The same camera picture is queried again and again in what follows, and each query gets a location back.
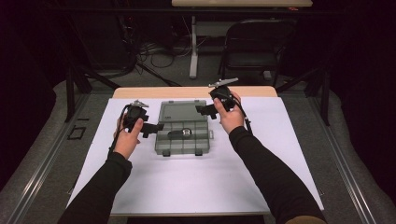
transparent case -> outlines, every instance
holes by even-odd
[[[207,116],[195,109],[205,106],[206,101],[162,102],[159,123],[163,130],[157,132],[155,151],[165,157],[175,154],[202,156],[209,152],[209,130]]]

black sleeve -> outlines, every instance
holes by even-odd
[[[276,223],[299,216],[325,220],[303,181],[244,127],[230,132],[233,149],[241,157],[267,201]]]
[[[69,204],[58,223],[107,223],[114,198],[131,173],[130,161],[111,153],[105,164]]]

finger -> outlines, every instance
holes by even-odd
[[[143,128],[143,120],[139,118],[136,123],[134,124],[134,128],[131,131],[131,135],[133,138],[137,138],[140,133],[140,130]]]
[[[225,116],[227,114],[227,111],[225,110],[224,105],[221,103],[221,101],[218,98],[215,98],[213,102],[220,116],[221,117]]]

white paper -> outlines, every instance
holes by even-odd
[[[134,100],[109,100],[69,202],[104,164],[120,112]],[[194,99],[141,100],[149,105],[146,108],[148,123],[158,122],[161,102],[168,100]],[[212,104],[209,98],[200,100]],[[323,209],[282,100],[278,97],[244,97],[242,104],[254,135],[303,180]],[[141,144],[130,158],[134,168],[116,196],[112,215],[269,213],[262,194],[219,124],[219,115],[218,119],[208,117],[208,123],[214,139],[210,140],[209,153],[198,157],[157,155],[155,134],[148,138],[140,136]]]

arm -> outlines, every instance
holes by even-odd
[[[131,173],[128,159],[139,143],[137,136],[142,127],[143,120],[139,119],[130,133],[120,129],[114,151],[69,204],[58,223],[107,223],[114,198]]]
[[[240,102],[240,97],[234,92],[233,95]],[[238,106],[227,112],[219,99],[214,100],[214,105],[234,150],[251,173],[276,223],[291,224],[296,219],[304,220],[302,223],[325,223],[303,181],[244,128],[244,117]]]

